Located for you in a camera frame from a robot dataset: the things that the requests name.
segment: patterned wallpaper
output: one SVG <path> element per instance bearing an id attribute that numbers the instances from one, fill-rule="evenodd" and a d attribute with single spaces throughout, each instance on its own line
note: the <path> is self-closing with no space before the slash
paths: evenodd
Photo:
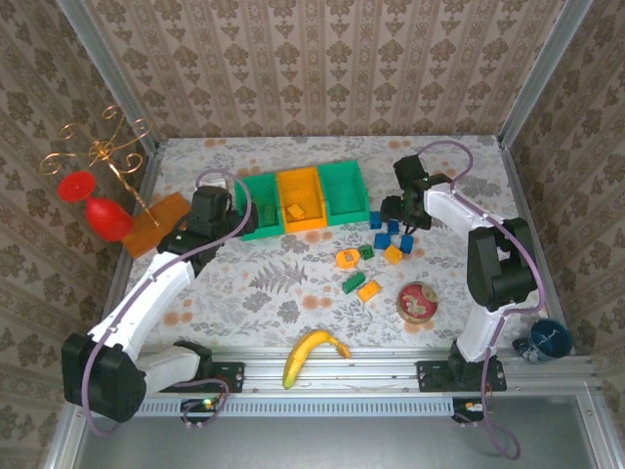
<path id="1" fill-rule="evenodd" d="M 161 138 L 496 134 L 564 0 L 87 0 Z"/>
<path id="2" fill-rule="evenodd" d="M 61 344 L 101 315 L 118 246 L 94 235 L 84 206 L 38 173 L 60 127 L 108 130 L 111 96 L 54 1 L 0 2 L 0 467 L 45 460 L 63 404 Z M 71 161 L 62 174 L 82 163 Z M 99 193 L 130 207 L 94 167 Z"/>
<path id="3" fill-rule="evenodd" d="M 625 442 L 625 2 L 596 0 L 513 144 L 581 353 Z"/>

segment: white table surface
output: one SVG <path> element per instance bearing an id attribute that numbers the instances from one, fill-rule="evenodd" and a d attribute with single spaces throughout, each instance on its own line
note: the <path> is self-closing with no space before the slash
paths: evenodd
<path id="1" fill-rule="evenodd" d="M 486 209 L 506 218 L 518 216 L 494 136 L 455 138 L 475 155 L 472 172 L 459 189 Z M 440 137 L 300 137 L 250 139 L 176 139 L 161 149 L 163 161 L 151 203 L 172 192 L 190 201 L 195 176 L 205 168 L 224 168 L 239 176 L 356 159 L 369 192 L 371 210 L 382 199 L 400 195 L 393 164 Z M 452 146 L 422 155 L 428 172 L 450 177 L 467 164 Z M 146 340 L 158 350 L 184 338 L 206 346 L 291 347 L 312 328 L 325 328 L 351 347 L 449 347 L 463 329 L 472 299 L 466 282 L 466 240 L 440 223 L 418 231 L 411 255 L 390 265 L 382 251 L 360 260 L 357 269 L 383 290 L 367 304 L 342 282 L 353 272 L 335 267 L 338 251 L 373 244 L 377 231 L 368 223 L 328 227 L 223 246 L 195 282 L 171 304 Z M 398 246 L 400 236 L 393 237 Z M 138 259 L 128 288 L 146 270 L 155 251 Z M 439 300 L 426 324 L 406 324 L 396 311 L 400 288 L 410 281 L 431 286 Z M 530 295 L 527 306 L 535 303 Z M 511 317 L 499 342 L 510 347 L 525 335 L 536 316 Z"/>

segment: orange tray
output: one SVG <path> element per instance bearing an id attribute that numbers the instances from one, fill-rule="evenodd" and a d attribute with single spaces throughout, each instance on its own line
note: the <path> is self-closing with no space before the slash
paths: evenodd
<path id="1" fill-rule="evenodd" d="M 282 171 L 276 174 L 276 180 L 284 230 L 287 233 L 328 226 L 325 199 L 315 167 Z M 291 205 L 298 205 L 304 211 L 304 219 L 297 220 L 286 211 Z"/>

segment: blue mug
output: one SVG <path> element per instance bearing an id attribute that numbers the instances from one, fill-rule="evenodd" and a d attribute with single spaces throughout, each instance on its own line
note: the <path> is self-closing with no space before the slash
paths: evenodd
<path id="1" fill-rule="evenodd" d="M 570 353 L 573 338 L 556 320 L 538 320 L 529 329 L 527 337 L 515 340 L 512 346 L 528 362 L 550 362 Z"/>

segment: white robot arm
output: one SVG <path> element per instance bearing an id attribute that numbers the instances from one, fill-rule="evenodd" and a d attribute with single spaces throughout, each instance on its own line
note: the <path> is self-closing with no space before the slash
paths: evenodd
<path id="1" fill-rule="evenodd" d="M 235 228 L 242 228 L 238 235 L 244 235 L 257 227 L 254 204 L 243 226 L 228 191 L 198 187 L 187 229 L 176 227 L 163 238 L 147 272 L 113 312 L 87 335 L 74 333 L 63 343 L 65 399 L 82 405 L 83 377 L 90 375 L 90 408 L 121 423 L 135 414 L 146 395 L 193 378 L 212 378 L 211 352 L 196 344 L 179 341 L 146 358 L 139 358 L 139 352 L 174 298 L 215 257 L 219 240 Z"/>
<path id="2" fill-rule="evenodd" d="M 499 228 L 513 235 L 519 246 L 533 256 L 529 226 L 521 218 L 503 220 L 481 209 L 453 189 L 445 175 L 428 175 L 418 154 L 402 158 L 394 169 L 403 195 L 384 199 L 382 220 L 402 221 L 407 234 L 419 228 L 429 230 L 433 217 L 445 223 L 466 243 L 467 285 L 475 301 L 447 362 L 430 363 L 428 373 L 418 373 L 427 375 L 429 380 L 420 379 L 421 391 L 478 391 L 483 362 L 487 355 L 492 357 L 495 353 L 492 342 L 497 328 L 503 326 L 506 311 L 525 301 L 536 289 L 525 258 Z M 507 257 L 500 259 L 500 252 L 508 253 Z M 501 363 L 494 357 L 489 359 L 488 369 L 494 376 L 501 375 Z M 489 383 L 498 385 L 496 390 L 505 390 L 503 379 L 490 379 Z"/>
<path id="3" fill-rule="evenodd" d="M 425 191 L 424 208 L 427 213 L 445 223 L 464 241 L 469 239 L 469 233 L 474 229 L 492 227 L 492 224 L 486 221 L 486 215 L 499 223 L 504 223 L 500 216 L 485 210 L 482 216 L 470 210 L 453 196 L 448 183 L 438 184 Z M 488 311 L 486 307 L 478 303 L 474 304 L 457 342 L 458 349 L 467 362 L 484 360 L 486 349 L 499 320 L 506 310 L 514 306 L 514 303 L 510 303 L 495 311 Z"/>

